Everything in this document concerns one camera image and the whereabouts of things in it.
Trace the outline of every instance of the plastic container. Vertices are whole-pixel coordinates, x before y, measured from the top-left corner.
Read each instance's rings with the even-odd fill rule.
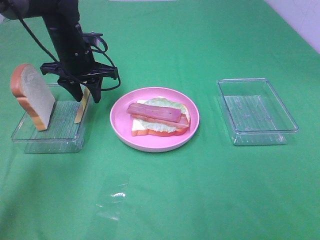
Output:
[[[283,145],[298,132],[297,124],[267,79],[223,79],[217,85],[234,145]]]
[[[75,117],[81,102],[58,84],[48,84],[56,102],[48,129],[38,131],[31,117],[25,112],[14,130],[11,140],[26,154],[76,153],[82,149],[87,125],[91,96],[80,123]]]

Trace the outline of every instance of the pink plate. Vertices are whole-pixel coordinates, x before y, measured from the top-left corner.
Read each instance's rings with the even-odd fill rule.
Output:
[[[186,133],[179,136],[132,136],[131,127],[133,118],[127,113],[127,108],[137,100],[149,100],[156,97],[167,98],[173,102],[185,104],[190,112],[190,127]],[[119,98],[110,112],[110,122],[116,135],[128,146],[144,152],[166,152],[179,148],[195,134],[200,116],[194,102],[179,91],[165,87],[145,87],[131,91]]]

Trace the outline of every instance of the green tablecloth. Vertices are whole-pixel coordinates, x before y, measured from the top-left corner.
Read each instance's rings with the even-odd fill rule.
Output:
[[[320,239],[320,56],[280,16],[262,0],[81,0],[79,11],[122,78],[93,106],[79,153],[23,154],[11,142],[24,112],[11,74],[51,60],[19,21],[0,25],[1,240]],[[26,22],[54,52],[42,19]],[[299,125],[287,145],[228,136],[216,81],[258,77]],[[198,131],[176,150],[138,151],[110,125],[118,98],[151,86],[198,106]]]

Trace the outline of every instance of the bacon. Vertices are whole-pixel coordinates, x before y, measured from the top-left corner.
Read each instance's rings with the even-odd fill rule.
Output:
[[[164,120],[175,123],[179,123],[181,118],[181,109],[167,106],[152,106],[136,102],[130,104],[127,113],[147,117],[148,119]]]
[[[186,129],[189,127],[189,122],[185,114],[180,115],[180,121],[179,122],[174,122],[174,121],[167,121],[167,120],[161,120],[161,119],[156,119],[152,117],[147,117],[147,116],[142,116],[142,115],[137,115],[137,114],[131,114],[132,117],[136,119],[141,119],[150,123],[159,123],[159,124],[165,124],[171,127],[175,127],[178,129]]]

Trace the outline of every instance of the bread slice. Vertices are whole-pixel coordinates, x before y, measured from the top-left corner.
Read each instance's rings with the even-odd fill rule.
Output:
[[[138,100],[137,103],[140,104],[145,104],[147,102],[147,100]],[[189,110],[187,108],[186,105],[183,105],[183,113],[186,115],[186,118],[190,124],[190,113]],[[144,126],[142,124],[142,121],[139,119],[133,119],[132,121],[132,128],[131,128],[131,135],[132,136],[143,136],[143,135],[155,135],[155,136],[159,136],[159,137],[170,137],[170,136],[179,136],[184,134],[189,128],[184,128],[184,129],[180,129],[180,128],[173,128],[169,131],[169,130],[159,130],[159,129],[155,129],[152,126]]]
[[[36,129],[46,130],[56,100],[34,66],[21,64],[13,71],[11,91],[32,118]]]

